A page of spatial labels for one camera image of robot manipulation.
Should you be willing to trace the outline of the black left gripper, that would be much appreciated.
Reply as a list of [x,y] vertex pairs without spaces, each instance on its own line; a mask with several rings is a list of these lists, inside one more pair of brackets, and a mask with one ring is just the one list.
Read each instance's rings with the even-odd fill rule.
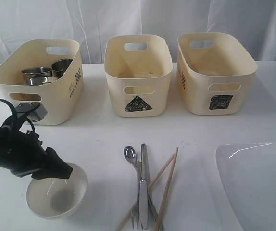
[[36,180],[69,179],[73,168],[53,148],[47,147],[44,151],[41,145],[34,131],[23,133],[0,127],[0,167],[16,176],[32,174]]

